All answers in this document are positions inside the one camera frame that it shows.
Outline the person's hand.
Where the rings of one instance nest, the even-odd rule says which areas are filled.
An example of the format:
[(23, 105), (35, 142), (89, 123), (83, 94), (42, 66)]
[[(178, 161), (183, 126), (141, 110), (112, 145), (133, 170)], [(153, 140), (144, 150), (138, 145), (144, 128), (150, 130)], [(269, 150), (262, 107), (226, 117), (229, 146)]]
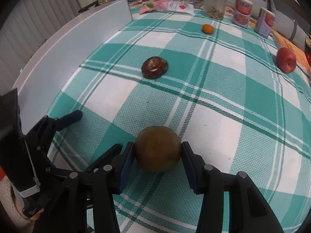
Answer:
[(44, 211), (44, 207), (41, 206), (40, 203), (38, 203), (36, 197), (14, 197), (13, 198), (14, 205), (18, 211), (18, 213), (24, 218), (24, 219), (30, 219), (32, 221), (37, 221), (41, 215), (41, 213)]

